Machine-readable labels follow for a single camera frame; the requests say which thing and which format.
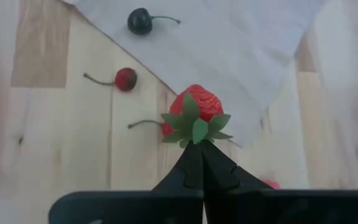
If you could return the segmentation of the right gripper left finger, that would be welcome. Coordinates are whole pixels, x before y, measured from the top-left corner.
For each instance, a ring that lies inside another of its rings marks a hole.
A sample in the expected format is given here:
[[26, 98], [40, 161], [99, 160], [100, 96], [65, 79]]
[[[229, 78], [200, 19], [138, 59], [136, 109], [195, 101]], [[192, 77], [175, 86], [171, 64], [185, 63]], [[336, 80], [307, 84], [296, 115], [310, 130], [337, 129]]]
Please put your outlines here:
[[202, 147], [193, 143], [152, 190], [72, 192], [48, 213], [49, 224], [201, 224], [202, 219]]

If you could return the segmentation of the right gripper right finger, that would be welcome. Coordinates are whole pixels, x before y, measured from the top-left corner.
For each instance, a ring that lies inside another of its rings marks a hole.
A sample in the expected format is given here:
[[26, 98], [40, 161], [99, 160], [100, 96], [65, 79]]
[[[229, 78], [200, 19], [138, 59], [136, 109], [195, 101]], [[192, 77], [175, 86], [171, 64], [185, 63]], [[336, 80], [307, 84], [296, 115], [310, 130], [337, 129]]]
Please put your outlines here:
[[358, 190], [274, 189], [213, 143], [201, 145], [211, 224], [358, 224]]

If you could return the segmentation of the red toy strawberry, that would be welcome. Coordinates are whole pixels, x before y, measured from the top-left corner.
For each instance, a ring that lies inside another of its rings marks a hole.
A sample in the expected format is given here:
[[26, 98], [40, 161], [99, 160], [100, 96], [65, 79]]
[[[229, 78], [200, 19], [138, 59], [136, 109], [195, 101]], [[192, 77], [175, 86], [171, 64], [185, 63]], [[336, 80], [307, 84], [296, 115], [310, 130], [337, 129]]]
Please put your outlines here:
[[221, 101], [201, 85], [190, 85], [180, 93], [168, 113], [161, 114], [164, 123], [173, 129], [163, 142], [179, 142], [185, 148], [189, 143], [203, 140], [230, 139], [222, 132], [231, 116], [225, 114]]

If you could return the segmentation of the small pink toy fruit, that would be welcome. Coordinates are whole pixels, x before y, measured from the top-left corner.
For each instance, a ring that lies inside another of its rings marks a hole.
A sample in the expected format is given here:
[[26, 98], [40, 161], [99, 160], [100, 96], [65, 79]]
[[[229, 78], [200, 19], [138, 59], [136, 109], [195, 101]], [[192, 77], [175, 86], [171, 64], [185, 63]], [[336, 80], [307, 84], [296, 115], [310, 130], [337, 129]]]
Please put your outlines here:
[[267, 180], [267, 179], [265, 179], [265, 180], [263, 180], [263, 182], [265, 183], [265, 184], [267, 184], [267, 185], [269, 185], [271, 188], [273, 188], [273, 189], [281, 189], [281, 186], [280, 186], [280, 184], [278, 183], [278, 182], [276, 182], [276, 181], [273, 181], [273, 180]]

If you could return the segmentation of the red toy cherry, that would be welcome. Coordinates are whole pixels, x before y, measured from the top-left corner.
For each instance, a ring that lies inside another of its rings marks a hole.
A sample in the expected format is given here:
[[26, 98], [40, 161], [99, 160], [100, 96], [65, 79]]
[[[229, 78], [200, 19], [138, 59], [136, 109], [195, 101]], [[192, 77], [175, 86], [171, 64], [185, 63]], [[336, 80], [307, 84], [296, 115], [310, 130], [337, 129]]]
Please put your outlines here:
[[154, 121], [151, 119], [143, 119], [140, 121], [137, 121], [135, 123], [131, 123], [127, 125], [128, 129], [134, 128], [135, 126], [139, 125], [139, 124], [143, 124], [143, 123], [153, 123], [153, 124], [157, 124], [164, 137], [167, 137], [169, 134], [171, 134], [173, 132], [173, 129], [168, 125], [168, 123], [164, 123], [164, 122], [160, 122], [160, 121]]
[[120, 91], [128, 92], [134, 89], [137, 83], [137, 73], [134, 69], [125, 67], [117, 71], [116, 76], [111, 82], [101, 82], [94, 79], [88, 73], [84, 73], [83, 76], [94, 83], [103, 86], [115, 86]]

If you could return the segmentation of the pale pink cloth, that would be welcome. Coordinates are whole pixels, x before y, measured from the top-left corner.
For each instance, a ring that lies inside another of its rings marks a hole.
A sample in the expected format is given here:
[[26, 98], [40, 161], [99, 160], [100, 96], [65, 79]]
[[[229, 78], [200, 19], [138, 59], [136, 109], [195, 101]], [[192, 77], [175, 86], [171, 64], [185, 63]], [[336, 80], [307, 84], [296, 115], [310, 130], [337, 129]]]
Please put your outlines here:
[[[278, 95], [303, 34], [327, 0], [62, 0], [71, 4], [175, 93], [196, 83], [231, 115], [225, 132], [240, 147]], [[127, 28], [146, 8], [147, 35]]]

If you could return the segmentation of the black toy cherry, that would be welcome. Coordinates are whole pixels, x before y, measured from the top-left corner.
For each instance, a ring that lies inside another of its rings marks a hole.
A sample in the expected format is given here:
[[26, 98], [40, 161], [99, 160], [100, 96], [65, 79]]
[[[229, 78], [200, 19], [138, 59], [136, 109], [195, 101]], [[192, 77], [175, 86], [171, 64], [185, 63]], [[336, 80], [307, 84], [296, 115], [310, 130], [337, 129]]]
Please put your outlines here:
[[170, 19], [177, 24], [181, 24], [181, 20], [169, 17], [169, 16], [151, 16], [149, 11], [140, 7], [134, 9], [127, 18], [127, 28], [135, 35], [147, 35], [153, 29], [154, 19]]

